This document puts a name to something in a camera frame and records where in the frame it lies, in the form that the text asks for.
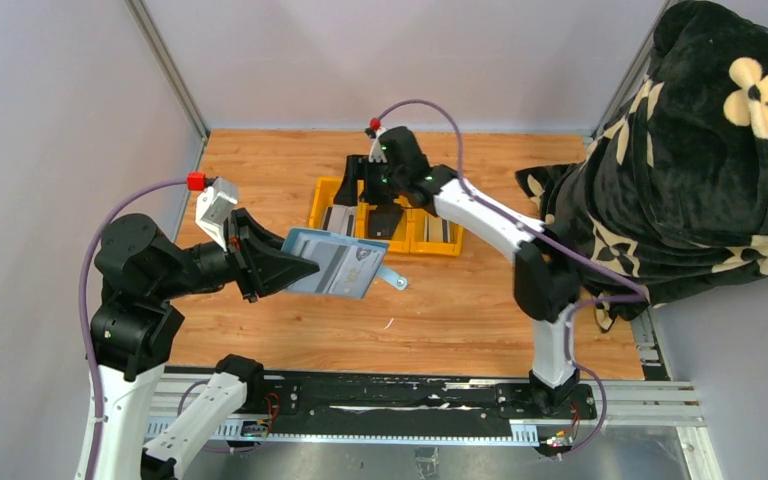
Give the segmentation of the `grey white credit card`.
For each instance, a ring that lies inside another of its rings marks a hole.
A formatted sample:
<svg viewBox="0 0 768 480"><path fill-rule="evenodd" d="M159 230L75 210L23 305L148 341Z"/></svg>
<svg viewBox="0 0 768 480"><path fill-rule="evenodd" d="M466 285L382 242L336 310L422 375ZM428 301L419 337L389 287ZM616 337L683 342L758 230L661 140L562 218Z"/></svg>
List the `grey white credit card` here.
<svg viewBox="0 0 768 480"><path fill-rule="evenodd" d="M357 206L338 204L328 206L323 218L322 228L332 233L354 237L357 213Z"/></svg>

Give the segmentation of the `blue leather card holder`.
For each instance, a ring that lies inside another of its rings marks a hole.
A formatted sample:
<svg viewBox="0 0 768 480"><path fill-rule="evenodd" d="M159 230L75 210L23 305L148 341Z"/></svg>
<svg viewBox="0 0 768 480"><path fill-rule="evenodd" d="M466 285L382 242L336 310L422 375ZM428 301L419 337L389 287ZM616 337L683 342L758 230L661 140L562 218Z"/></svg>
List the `blue leather card holder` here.
<svg viewBox="0 0 768 480"><path fill-rule="evenodd" d="M298 294L362 299L380 279L403 291L408 279L383 264L389 250L385 241L361 239L325 230L293 228L281 251L316 263L319 271L286 290Z"/></svg>

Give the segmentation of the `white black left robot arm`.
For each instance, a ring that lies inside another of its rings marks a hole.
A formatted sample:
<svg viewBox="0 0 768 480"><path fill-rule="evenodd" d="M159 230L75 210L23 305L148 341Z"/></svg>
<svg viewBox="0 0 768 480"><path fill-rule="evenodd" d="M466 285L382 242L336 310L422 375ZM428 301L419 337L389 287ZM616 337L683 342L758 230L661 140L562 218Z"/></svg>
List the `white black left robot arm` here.
<svg viewBox="0 0 768 480"><path fill-rule="evenodd" d="M80 479L180 479L226 418L266 400L261 363L230 354L203 391L157 437L146 428L155 391L183 314L173 300L234 283L249 302L316 273L318 265L282 249L242 208L221 226L222 243L176 246L153 219L127 214L101 231L94 264L101 304L88 323L92 407Z"/></svg>

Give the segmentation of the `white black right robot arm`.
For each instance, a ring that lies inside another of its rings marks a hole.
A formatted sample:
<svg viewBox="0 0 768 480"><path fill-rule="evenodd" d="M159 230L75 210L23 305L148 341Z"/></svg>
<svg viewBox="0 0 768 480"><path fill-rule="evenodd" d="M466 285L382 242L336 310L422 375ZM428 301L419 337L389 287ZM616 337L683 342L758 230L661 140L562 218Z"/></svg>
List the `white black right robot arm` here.
<svg viewBox="0 0 768 480"><path fill-rule="evenodd" d="M572 307L581 287L580 274L560 250L561 231L483 194L457 170L431 165L407 127L386 128L373 119L365 133L371 140L370 151L347 157L323 227L353 234L359 203L390 211L402 198L494 247L511 263L514 300L532 320L532 406L544 417L561 414L580 382L570 337Z"/></svg>

